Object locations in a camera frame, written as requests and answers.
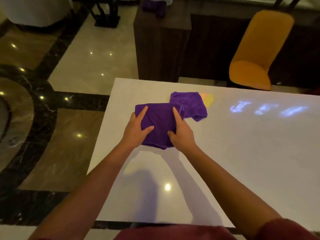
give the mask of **yellow chair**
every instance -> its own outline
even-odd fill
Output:
[[[271,90],[268,70],[287,39],[294,19],[287,13],[262,10],[254,15],[229,67],[231,82]]]

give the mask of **purple cloth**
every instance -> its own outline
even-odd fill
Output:
[[[144,130],[152,125],[154,125],[154,129],[146,136],[142,145],[156,147],[163,150],[173,147],[168,136],[168,131],[176,133],[177,128],[172,109],[175,107],[181,118],[184,119],[183,106],[173,103],[138,104],[135,107],[135,115],[138,116],[145,106],[148,106],[148,110],[141,122],[141,129]]]
[[[163,18],[166,15],[167,3],[165,1],[143,0],[142,10],[145,12],[154,12],[157,18]]]
[[[183,105],[185,118],[200,121],[208,116],[207,108],[198,92],[173,92],[169,103]]]

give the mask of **red sleeve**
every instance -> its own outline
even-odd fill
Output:
[[[318,240],[316,236],[298,223],[289,219],[274,219],[264,224],[259,230],[256,240]]]

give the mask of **white tabletop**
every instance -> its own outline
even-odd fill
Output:
[[[186,119],[198,146],[283,217],[320,230],[318,96],[116,78],[88,172],[136,104],[169,102],[174,91],[212,94],[206,119]],[[97,220],[233,227],[182,153],[148,146],[132,152]]]

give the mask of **purple towel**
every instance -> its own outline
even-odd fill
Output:
[[[154,12],[157,18],[163,18],[166,15],[167,3],[165,1],[143,0],[142,10],[145,12]]]
[[[173,131],[175,133],[177,128],[172,109],[175,107],[181,118],[184,119],[183,106],[173,103],[138,104],[135,107],[135,115],[138,116],[145,106],[148,106],[148,110],[141,122],[141,129],[144,130],[151,125],[154,125],[154,129],[146,136],[142,145],[163,150],[173,147],[168,136],[168,131]]]
[[[207,108],[198,92],[173,92],[169,103],[183,105],[185,118],[200,121],[208,116]]]

